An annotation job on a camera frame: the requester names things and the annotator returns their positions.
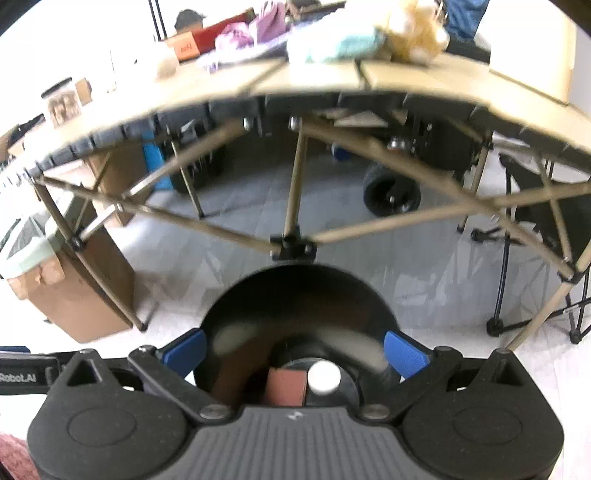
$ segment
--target black wheel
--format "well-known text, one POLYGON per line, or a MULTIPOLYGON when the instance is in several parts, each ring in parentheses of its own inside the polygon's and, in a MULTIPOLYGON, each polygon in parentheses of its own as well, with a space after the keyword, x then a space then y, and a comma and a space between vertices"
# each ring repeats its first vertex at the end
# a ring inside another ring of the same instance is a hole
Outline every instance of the black wheel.
POLYGON ((378 217, 412 212, 421 203, 421 190, 414 180, 374 165, 363 180, 363 202, 378 217))
POLYGON ((570 343, 572 343, 573 345, 578 345, 579 343, 581 343, 581 340, 582 340, 581 332, 578 332, 576 330, 571 330, 569 332, 569 338, 570 338, 570 343))
POLYGON ((486 233, 483 230, 480 230, 479 228, 475 228, 470 233, 470 240, 477 244, 483 244, 486 238, 486 233))
POLYGON ((486 322, 486 332, 491 337, 501 336, 501 334, 505 332, 505 324, 503 323, 503 320, 495 320, 494 318, 490 319, 486 322))

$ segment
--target white wall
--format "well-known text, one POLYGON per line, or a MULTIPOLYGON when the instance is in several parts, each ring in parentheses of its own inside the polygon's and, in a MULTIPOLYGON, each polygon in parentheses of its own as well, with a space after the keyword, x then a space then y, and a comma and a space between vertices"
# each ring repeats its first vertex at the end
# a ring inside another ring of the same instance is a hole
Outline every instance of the white wall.
POLYGON ((153 36, 145 0, 39 2, 0 37, 0 131, 41 113, 41 92, 64 78, 87 77, 95 92, 105 90, 109 52, 122 61, 153 36))

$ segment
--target metal pole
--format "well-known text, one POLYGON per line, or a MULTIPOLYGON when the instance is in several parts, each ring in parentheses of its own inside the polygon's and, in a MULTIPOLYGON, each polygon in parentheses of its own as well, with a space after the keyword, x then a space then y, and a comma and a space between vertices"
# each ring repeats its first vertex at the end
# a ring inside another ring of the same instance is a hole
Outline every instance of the metal pole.
POLYGON ((254 236, 235 232, 234 230, 223 228, 212 223, 207 223, 203 220, 195 220, 194 218, 177 215, 176 213, 171 213, 164 209, 149 207, 147 205, 139 205, 131 200, 118 199, 109 195, 105 195, 104 193, 92 192, 88 189, 85 189, 84 187, 72 185, 61 180, 45 177, 43 179, 39 179, 38 182, 50 187, 67 190, 68 192, 72 192, 74 195, 82 198, 97 200, 98 202, 102 202, 106 205, 114 205, 116 209, 121 209, 125 212, 149 216, 158 220, 174 223, 175 225, 180 225, 197 232, 208 233, 225 240, 236 242, 243 247, 254 248, 267 254, 270 252, 279 253, 281 250, 280 245, 272 244, 265 240, 260 240, 254 236))
MULTIPOLYGON (((107 167, 109 166, 110 160, 111 160, 111 152, 108 152, 107 155, 105 156, 104 162, 100 166, 98 174, 96 175, 95 182, 92 184, 92 191, 93 192, 98 191, 100 183, 103 181, 103 178, 105 177, 105 173, 107 173, 107 167)), ((88 208, 89 203, 90 203, 90 200, 85 199, 84 205, 82 206, 82 209, 80 210, 80 215, 78 215, 78 218, 76 220, 76 224, 74 225, 75 232, 78 231, 78 229, 80 228, 80 225, 82 224, 82 220, 84 218, 84 214, 86 213, 86 209, 88 208)))
POLYGON ((158 40, 162 40, 162 37, 160 36, 160 30, 158 29, 158 23, 156 22, 156 15, 154 15, 154 6, 152 5, 152 0, 148 0, 148 5, 150 6, 150 13, 152 13, 152 22, 154 22, 156 36, 158 37, 158 40))
POLYGON ((442 207, 417 210, 416 212, 393 215, 387 218, 360 223, 358 225, 345 226, 314 233, 310 236, 310 240, 318 246, 326 245, 367 235, 369 233, 387 232, 405 226, 457 217, 466 213, 468 210, 470 210, 470 208, 463 204, 445 205, 442 207))
POLYGON ((475 142, 477 143, 483 143, 485 140, 485 137, 477 132, 476 130, 474 130, 472 127, 466 125, 463 122, 458 122, 456 120, 454 120, 453 118, 450 117, 446 117, 446 121, 453 126, 456 130, 459 130, 460 132, 462 132, 464 135, 466 135, 467 137, 473 139, 475 142))
POLYGON ((168 38, 166 34, 166 27, 164 26, 164 20, 162 20, 162 12, 160 11, 160 2, 158 0, 154 0, 156 2, 156 11, 158 12, 158 18, 160 19, 160 26, 162 27, 162 34, 164 35, 164 39, 168 38))
MULTIPOLYGON (((534 155, 534 160, 536 165, 538 165, 538 170, 540 171, 540 178, 542 179, 544 187, 547 189, 552 188, 552 182, 548 178, 545 166, 542 165, 542 157, 539 153, 534 155)), ((566 231, 566 223, 564 223, 562 210, 560 210, 560 205, 558 204, 558 201, 556 201, 556 199, 550 199, 550 209, 552 210, 554 223, 556 224, 556 229, 558 230, 558 238, 560 240, 560 246, 562 248, 562 255, 564 257, 564 260, 568 262, 573 258, 573 251, 570 247, 569 234, 566 231)))
POLYGON ((573 276, 572 268, 564 263, 562 258, 549 247, 538 242, 531 232, 514 223, 504 212, 500 212, 493 203, 479 200, 476 196, 460 187, 455 180, 434 171, 415 158, 400 151, 390 151, 375 138, 354 133, 343 134, 318 121, 302 121, 301 131, 309 137, 317 138, 328 144, 336 142, 343 148, 357 153, 357 155, 375 160, 402 175, 424 183, 437 192, 471 205, 478 212, 496 216, 498 224, 508 230, 511 236, 536 249, 538 254, 548 263, 554 265, 564 277, 571 278, 573 276))
MULTIPOLYGON (((179 147, 178 142, 176 140, 172 141, 174 155, 178 157, 179 147)), ((189 198, 191 198, 191 202, 193 202, 193 206, 195 210, 197 210, 197 215, 199 218, 205 217, 203 213, 203 209, 201 208, 201 203, 199 202, 199 197, 197 196, 197 192, 195 191, 195 187, 193 186, 193 182, 191 181, 191 177, 189 175, 189 171, 187 167, 181 167, 181 175, 183 177, 183 181, 185 182, 185 186, 187 187, 187 192, 189 193, 189 198)))
MULTIPOLYGON (((35 181, 33 183, 33 188, 35 188, 35 191, 39 195, 39 198, 45 204, 45 207, 47 208, 49 214, 56 221, 56 225, 61 234, 63 235, 64 239, 66 240, 66 242, 69 242, 73 237, 72 230, 66 222, 66 219, 61 214, 53 198, 47 191, 46 186, 35 181)), ((119 296, 111 289, 108 282, 103 277, 102 273, 100 273, 100 270, 97 268, 96 264, 90 258, 86 258, 81 252, 74 250, 74 253, 78 257, 78 260, 80 260, 82 265, 84 265, 85 269, 88 270, 90 276, 94 278, 98 286, 105 292, 105 295, 109 298, 111 302, 113 302, 113 304, 115 304, 115 306, 120 310, 123 316, 125 316, 132 325, 135 325, 138 330, 144 332, 147 326, 144 325, 139 318, 137 318, 135 312, 130 307, 128 307, 125 304, 125 302, 123 302, 119 298, 119 296)))
MULTIPOLYGON (((583 253, 577 260, 576 268, 578 272, 584 272, 589 268, 591 265, 591 241, 583 250, 583 253)), ((566 297, 567 293, 573 289, 574 284, 568 282, 562 282, 556 293, 552 295, 552 297, 546 302, 546 305, 538 312, 531 322, 522 330, 520 331, 519 335, 517 335, 511 343, 507 346, 510 350, 515 350, 519 347, 530 335, 532 335, 540 326, 545 322, 545 320, 550 316, 550 314, 555 311, 558 304, 566 297)))
POLYGON ((291 173, 290 194, 287 200, 287 213, 285 214, 285 227, 283 235, 288 236, 296 231, 301 201, 301 177, 306 160, 308 137, 300 132, 295 148, 294 168, 291 173))
MULTIPOLYGON (((63 190, 69 189, 70 184, 63 183, 63 185, 52 185, 54 188, 61 188, 63 190)), ((84 197, 83 193, 91 193, 91 190, 78 187, 75 192, 76 195, 84 197)), ((523 192, 512 193, 509 195, 491 195, 480 197, 482 200, 493 203, 497 208, 512 207, 512 206, 526 206, 534 205, 536 203, 547 202, 549 198, 571 198, 581 195, 591 194, 591 182, 572 183, 568 185, 553 186, 550 191, 545 188, 529 189, 523 192)), ((404 213, 402 215, 390 216, 387 218, 371 220, 369 222, 360 223, 358 225, 346 226, 336 228, 324 232, 315 233, 311 239, 316 244, 329 244, 349 238, 366 235, 368 233, 386 232, 405 226, 417 225, 432 220, 445 220, 468 213, 478 213, 478 209, 472 205, 465 203, 455 203, 453 205, 445 205, 431 209, 418 210, 416 212, 404 213)))
MULTIPOLYGON (((178 157, 174 157, 169 162, 165 163, 158 170, 153 171, 136 185, 131 187, 129 190, 124 192, 121 196, 124 198, 133 198, 140 194, 144 190, 150 188, 152 185, 158 183, 158 181, 180 170, 182 167, 189 165, 195 161, 195 158, 199 158, 206 153, 209 153, 222 145, 230 143, 237 137, 240 137, 246 133, 244 126, 244 120, 230 120, 226 124, 222 125, 215 130, 212 130, 199 142, 194 143, 189 148, 183 150, 178 157)), ((111 215, 115 213, 113 206, 105 209, 99 216, 88 225, 84 231, 80 234, 82 241, 88 240, 93 233, 95 233, 102 225, 109 219, 111 215)))
MULTIPOLYGON (((478 163, 476 165, 476 171, 474 172, 474 179, 472 180, 472 186, 470 187, 470 193, 476 195, 478 192, 478 187, 480 186, 480 181, 482 180, 482 174, 484 173, 484 167, 486 166, 486 159, 488 157, 488 147, 484 145, 480 149, 480 155, 478 156, 478 163)), ((458 232, 463 232, 464 228, 466 228, 466 223, 468 222, 468 217, 465 217, 460 224, 457 226, 458 232)))

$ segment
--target black connector joint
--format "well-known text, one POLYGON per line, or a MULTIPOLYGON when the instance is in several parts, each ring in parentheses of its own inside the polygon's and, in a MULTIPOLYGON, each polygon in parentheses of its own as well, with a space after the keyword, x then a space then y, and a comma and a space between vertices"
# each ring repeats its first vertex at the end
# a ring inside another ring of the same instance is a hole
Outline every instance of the black connector joint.
POLYGON ((279 253, 273 253, 274 261, 305 260, 313 262, 316 259, 316 244, 300 235, 299 227, 295 232, 286 236, 271 235, 271 243, 280 245, 279 253))

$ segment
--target tiled floor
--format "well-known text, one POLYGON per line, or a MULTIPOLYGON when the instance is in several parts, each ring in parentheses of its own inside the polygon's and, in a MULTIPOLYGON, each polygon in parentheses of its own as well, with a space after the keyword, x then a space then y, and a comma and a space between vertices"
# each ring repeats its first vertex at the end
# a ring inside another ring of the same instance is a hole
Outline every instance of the tiled floor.
MULTIPOLYGON (((252 138, 237 142, 228 154, 235 158, 252 138)), ((234 161, 224 176, 200 192, 212 221, 263 238, 283 226, 294 139, 286 145, 256 140, 251 158, 234 161)), ((304 233, 368 220, 362 203, 367 162, 335 163, 319 146, 306 164, 300 224, 304 233)), ((504 171, 494 154, 480 193, 500 193, 504 171)), ((445 198, 422 190, 421 207, 445 198)), ((193 215, 186 197, 158 192, 155 205, 193 215)), ((418 225, 323 247, 318 261, 348 270, 371 284, 392 307, 402 328, 428 346, 451 345, 465 356, 488 356, 510 340, 488 337, 484 323, 494 309, 501 267, 501 245, 475 245, 456 233, 457 219, 418 225)), ((487 227, 476 216, 469 226, 487 227)), ((136 304, 147 333, 136 330, 93 342, 103 356, 122 356, 146 343, 161 346, 199 325, 221 292, 261 267, 271 264, 264 254, 146 218, 135 218, 125 229, 112 231, 117 244, 137 272, 136 304)), ((530 317, 558 284, 556 273, 532 252, 511 252, 503 318, 530 317)), ((34 352, 71 350, 80 346, 42 316, 14 298, 0 283, 0 343, 25 344, 34 352)), ((589 477, 591 419, 586 400, 591 394, 591 339, 571 346, 568 321, 548 322, 517 354, 562 421, 563 454, 554 480, 589 477)), ((0 430, 25 435, 42 397, 0 397, 0 430)))

